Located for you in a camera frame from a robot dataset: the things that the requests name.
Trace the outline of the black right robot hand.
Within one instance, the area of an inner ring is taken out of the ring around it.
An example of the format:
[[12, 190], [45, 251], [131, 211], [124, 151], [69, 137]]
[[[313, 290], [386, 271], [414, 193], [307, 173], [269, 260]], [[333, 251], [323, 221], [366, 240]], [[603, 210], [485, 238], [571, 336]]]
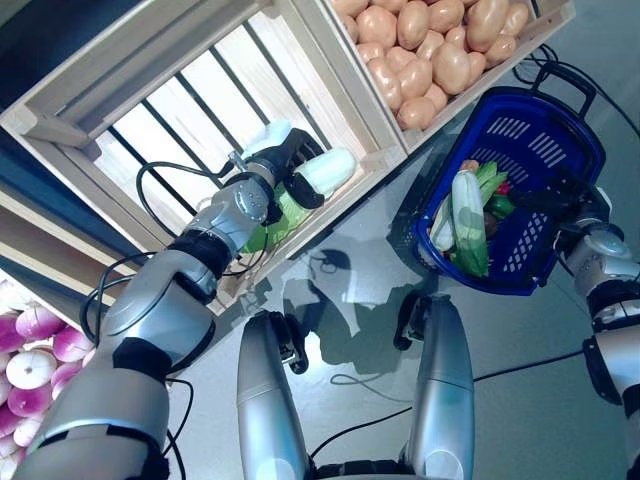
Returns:
[[592, 182], [567, 172], [537, 188], [514, 187], [507, 198], [515, 209], [506, 225], [542, 237], [551, 238], [563, 228], [579, 232], [611, 217], [605, 195]]

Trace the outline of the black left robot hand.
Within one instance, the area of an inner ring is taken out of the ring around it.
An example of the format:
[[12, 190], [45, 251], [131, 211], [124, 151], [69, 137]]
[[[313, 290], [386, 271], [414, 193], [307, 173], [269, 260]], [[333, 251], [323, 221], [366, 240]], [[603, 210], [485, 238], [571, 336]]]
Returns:
[[314, 210], [325, 202], [310, 180], [303, 178], [298, 167], [319, 157], [324, 151], [306, 131], [295, 128], [288, 120], [269, 123], [241, 154], [251, 172], [267, 173], [271, 184], [283, 186], [301, 207]]

